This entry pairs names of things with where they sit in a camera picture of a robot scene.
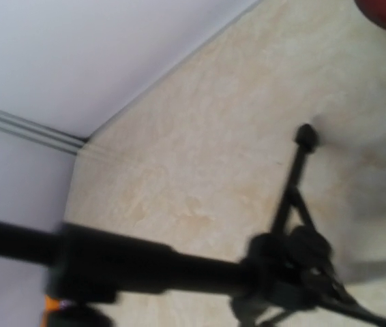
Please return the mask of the black tripod microphone stand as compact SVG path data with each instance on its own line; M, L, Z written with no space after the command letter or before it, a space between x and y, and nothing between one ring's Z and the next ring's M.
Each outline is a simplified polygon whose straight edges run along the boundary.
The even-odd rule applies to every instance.
M386 326L386 317L363 308L337 277L331 245L316 229L301 196L303 168L319 141L313 126L298 128L297 151L271 229L252 238L238 263L73 223L50 234L0 222L0 257L48 268L47 295L68 306L47 310L47 326L112 326L97 304L113 304L119 292L169 290L229 296L240 326L258 326L269 307L281 312L265 320L265 326L317 308Z

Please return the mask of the orange microphone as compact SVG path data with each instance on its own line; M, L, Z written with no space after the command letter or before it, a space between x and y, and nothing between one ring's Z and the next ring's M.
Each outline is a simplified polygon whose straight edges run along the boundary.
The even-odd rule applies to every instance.
M62 304L63 304L62 300L57 300L57 299L51 298L48 295L44 296L44 311L43 311L41 322L40 322L41 327L47 327L47 322L46 322L47 315L51 311L60 310L60 308L62 308Z

